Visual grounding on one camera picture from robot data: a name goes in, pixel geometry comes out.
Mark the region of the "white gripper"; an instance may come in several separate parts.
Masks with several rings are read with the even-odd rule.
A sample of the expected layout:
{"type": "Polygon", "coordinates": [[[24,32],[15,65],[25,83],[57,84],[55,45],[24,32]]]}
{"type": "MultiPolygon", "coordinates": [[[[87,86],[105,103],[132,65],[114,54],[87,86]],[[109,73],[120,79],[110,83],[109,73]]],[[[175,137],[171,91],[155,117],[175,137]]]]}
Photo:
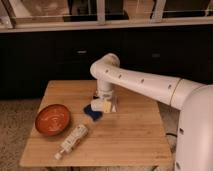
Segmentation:
{"type": "Polygon", "coordinates": [[[103,105],[103,111],[104,113],[110,113],[110,110],[112,112],[117,112],[117,97],[113,90],[111,91],[96,91],[93,95],[94,99],[102,99],[107,100],[104,102],[103,105]]]}

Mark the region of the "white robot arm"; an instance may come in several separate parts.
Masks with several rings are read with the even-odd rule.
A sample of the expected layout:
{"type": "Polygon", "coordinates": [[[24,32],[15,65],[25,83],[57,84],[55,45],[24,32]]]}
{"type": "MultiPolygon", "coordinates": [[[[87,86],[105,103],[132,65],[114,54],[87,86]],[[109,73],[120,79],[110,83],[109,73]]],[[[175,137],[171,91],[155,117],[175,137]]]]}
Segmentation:
{"type": "Polygon", "coordinates": [[[112,53],[95,61],[90,73],[99,102],[112,99],[119,85],[178,109],[174,171],[213,171],[213,85],[122,69],[112,53]]]}

